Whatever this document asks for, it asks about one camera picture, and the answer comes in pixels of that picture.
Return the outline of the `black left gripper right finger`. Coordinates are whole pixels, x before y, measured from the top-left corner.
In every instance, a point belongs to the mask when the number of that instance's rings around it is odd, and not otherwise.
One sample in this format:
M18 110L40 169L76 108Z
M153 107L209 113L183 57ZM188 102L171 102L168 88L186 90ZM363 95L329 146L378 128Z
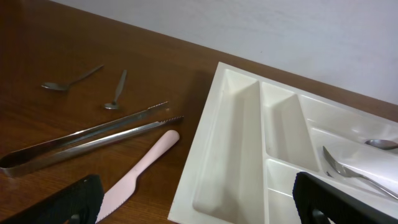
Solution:
M292 194L303 224L397 224L396 218L307 172L297 173Z

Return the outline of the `large steel spoon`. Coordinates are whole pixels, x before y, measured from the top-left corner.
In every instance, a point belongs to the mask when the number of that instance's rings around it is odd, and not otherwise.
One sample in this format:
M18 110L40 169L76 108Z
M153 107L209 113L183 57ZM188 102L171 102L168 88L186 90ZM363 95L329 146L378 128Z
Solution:
M393 150L398 148L398 144L394 141L385 139L370 139L365 142L365 144L372 147L376 147L385 151Z

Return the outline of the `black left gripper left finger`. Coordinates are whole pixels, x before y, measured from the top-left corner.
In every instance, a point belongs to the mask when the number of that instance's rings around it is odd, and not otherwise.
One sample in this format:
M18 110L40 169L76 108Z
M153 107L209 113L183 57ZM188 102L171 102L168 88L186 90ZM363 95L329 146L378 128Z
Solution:
M95 224L103 198L100 176L90 174L1 223Z

